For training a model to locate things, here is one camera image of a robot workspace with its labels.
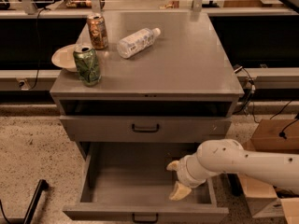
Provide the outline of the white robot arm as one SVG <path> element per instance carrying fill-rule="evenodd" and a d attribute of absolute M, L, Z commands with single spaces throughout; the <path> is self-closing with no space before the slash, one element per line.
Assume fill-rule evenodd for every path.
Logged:
<path fill-rule="evenodd" d="M 207 140 L 192 155 L 171 161 L 167 171 L 178 180 L 171 201 L 187 197 L 193 189 L 220 174 L 242 174 L 299 194 L 299 155 L 245 150 L 234 139 Z"/>

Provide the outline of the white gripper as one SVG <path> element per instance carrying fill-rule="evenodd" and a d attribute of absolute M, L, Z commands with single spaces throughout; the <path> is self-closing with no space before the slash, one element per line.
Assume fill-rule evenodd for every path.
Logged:
<path fill-rule="evenodd" d="M 187 197 L 192 189 L 197 188 L 212 177 L 197 159 L 195 154 L 187 155 L 179 161 L 171 161 L 166 166 L 167 171 L 177 171 L 178 181 L 169 195 L 171 201 L 179 201 Z"/>

